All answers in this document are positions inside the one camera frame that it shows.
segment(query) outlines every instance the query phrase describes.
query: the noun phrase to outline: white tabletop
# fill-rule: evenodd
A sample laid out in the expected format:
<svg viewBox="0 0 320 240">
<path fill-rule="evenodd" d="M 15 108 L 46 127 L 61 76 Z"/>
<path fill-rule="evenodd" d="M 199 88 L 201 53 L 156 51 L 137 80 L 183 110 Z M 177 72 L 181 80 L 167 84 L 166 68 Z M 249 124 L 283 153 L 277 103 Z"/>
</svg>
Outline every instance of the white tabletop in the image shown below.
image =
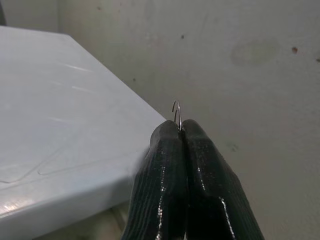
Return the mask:
<svg viewBox="0 0 320 240">
<path fill-rule="evenodd" d="M 129 199 L 163 121 L 71 37 L 0 27 L 0 240 Z"/>
</svg>

